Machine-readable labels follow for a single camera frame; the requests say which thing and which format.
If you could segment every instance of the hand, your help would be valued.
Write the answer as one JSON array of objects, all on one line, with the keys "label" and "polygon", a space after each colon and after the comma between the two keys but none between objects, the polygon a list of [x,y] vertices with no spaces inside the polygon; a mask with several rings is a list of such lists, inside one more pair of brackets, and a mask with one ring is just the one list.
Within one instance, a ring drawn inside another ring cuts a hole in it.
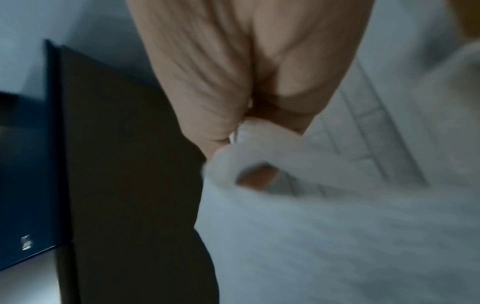
[{"label": "hand", "polygon": [[302,134],[348,70],[373,2],[127,0],[183,134],[207,159],[245,115]]}]

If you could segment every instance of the white plastic bag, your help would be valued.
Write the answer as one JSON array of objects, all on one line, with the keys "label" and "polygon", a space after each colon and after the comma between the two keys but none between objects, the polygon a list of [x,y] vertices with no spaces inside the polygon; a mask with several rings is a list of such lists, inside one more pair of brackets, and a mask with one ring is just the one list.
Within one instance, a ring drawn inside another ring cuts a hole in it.
[{"label": "white plastic bag", "polygon": [[[220,303],[476,303],[480,205],[473,191],[398,194],[353,165],[261,120],[204,169],[195,228]],[[294,198],[236,186],[269,163],[353,201]]]}]

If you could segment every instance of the tiled floor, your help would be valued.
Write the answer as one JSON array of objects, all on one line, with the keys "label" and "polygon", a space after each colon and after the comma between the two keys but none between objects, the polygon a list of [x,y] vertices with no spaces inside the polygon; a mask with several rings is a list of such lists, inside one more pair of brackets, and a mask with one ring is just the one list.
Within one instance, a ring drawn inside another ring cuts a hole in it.
[{"label": "tiled floor", "polygon": [[[374,179],[400,186],[425,183],[357,60],[304,137],[320,150],[350,160]],[[270,192],[327,197],[342,194],[337,189],[309,184],[286,173],[278,176]]]}]

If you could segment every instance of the skin crease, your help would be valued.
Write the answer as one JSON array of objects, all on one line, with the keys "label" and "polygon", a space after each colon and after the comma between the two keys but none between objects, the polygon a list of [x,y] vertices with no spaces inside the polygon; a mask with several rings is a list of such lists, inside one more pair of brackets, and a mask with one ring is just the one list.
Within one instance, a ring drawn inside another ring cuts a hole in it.
[{"label": "skin crease", "polygon": [[[302,134],[347,72],[373,2],[127,0],[183,134],[207,159],[245,116]],[[242,183],[265,188],[274,175]]]}]

